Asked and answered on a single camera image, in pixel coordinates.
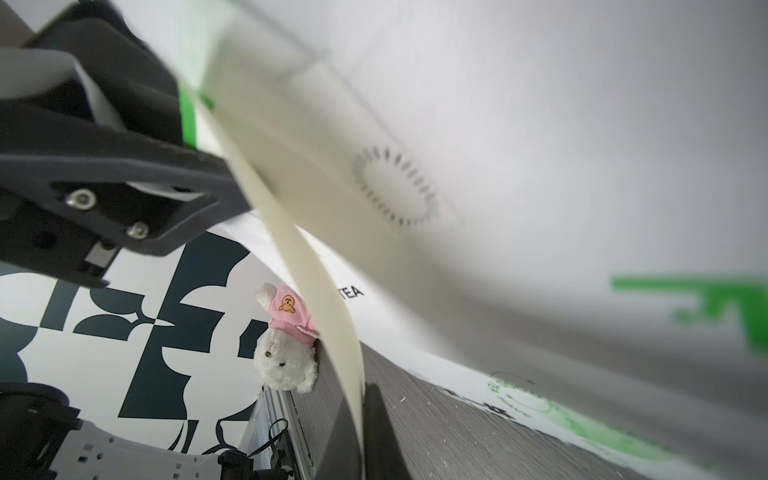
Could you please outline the cream paper receipt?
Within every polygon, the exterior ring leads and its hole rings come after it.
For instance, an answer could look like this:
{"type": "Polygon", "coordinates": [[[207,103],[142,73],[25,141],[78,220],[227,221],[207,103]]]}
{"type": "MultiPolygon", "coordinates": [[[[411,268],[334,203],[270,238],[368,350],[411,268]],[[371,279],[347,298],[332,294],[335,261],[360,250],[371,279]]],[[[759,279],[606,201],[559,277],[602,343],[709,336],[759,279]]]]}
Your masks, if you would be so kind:
{"type": "Polygon", "coordinates": [[[195,113],[210,127],[249,205],[257,209],[299,293],[309,307],[349,406],[359,449],[364,449],[365,373],[354,322],[324,265],[239,147],[197,96],[195,113]]]}

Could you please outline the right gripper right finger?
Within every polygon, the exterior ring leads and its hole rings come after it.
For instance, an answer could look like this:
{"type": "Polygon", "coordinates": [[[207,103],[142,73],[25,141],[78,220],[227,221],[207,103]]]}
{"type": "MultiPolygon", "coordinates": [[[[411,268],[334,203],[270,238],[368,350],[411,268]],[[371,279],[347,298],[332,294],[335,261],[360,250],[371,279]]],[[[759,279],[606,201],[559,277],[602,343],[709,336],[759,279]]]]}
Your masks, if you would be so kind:
{"type": "Polygon", "coordinates": [[[363,403],[365,477],[367,480],[411,480],[378,385],[366,385],[363,403]]]}

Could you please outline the white green paper bag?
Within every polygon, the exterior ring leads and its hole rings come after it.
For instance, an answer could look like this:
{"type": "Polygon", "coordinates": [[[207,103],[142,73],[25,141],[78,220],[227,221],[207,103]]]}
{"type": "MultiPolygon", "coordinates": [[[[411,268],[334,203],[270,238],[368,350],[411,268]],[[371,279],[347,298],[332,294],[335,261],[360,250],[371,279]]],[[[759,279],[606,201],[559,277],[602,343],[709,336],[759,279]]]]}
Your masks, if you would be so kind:
{"type": "Polygon", "coordinates": [[[359,339],[654,479],[767,475],[763,1],[122,1],[359,339]]]}

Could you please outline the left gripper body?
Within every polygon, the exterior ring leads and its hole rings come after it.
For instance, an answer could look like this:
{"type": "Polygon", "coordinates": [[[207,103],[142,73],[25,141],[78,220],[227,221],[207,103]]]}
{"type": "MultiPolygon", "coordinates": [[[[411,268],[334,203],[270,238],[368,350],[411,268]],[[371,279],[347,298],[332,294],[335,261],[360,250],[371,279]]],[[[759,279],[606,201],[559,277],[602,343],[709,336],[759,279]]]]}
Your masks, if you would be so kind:
{"type": "MultiPolygon", "coordinates": [[[[176,82],[103,1],[71,5],[22,46],[2,50],[1,104],[8,100],[180,144],[176,82]]],[[[4,262],[102,288],[122,248],[1,185],[4,262]]]]}

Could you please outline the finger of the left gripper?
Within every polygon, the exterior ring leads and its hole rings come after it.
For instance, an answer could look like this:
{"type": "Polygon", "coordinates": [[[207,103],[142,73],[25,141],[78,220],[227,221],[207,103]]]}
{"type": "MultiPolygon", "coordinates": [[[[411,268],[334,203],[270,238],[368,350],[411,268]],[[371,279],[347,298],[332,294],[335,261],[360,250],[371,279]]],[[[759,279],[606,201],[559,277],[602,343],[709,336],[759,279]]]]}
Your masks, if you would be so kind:
{"type": "Polygon", "coordinates": [[[154,256],[249,209],[219,157],[12,100],[1,104],[1,185],[154,256]]]}

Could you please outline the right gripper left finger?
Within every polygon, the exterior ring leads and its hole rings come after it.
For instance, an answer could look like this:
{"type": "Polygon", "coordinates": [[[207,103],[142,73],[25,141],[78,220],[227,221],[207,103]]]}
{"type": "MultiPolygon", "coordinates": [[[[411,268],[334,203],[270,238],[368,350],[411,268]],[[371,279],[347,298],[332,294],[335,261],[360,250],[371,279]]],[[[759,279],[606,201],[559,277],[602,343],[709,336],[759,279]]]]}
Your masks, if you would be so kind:
{"type": "Polygon", "coordinates": [[[362,457],[350,408],[342,400],[314,480],[361,480],[362,457]]]}

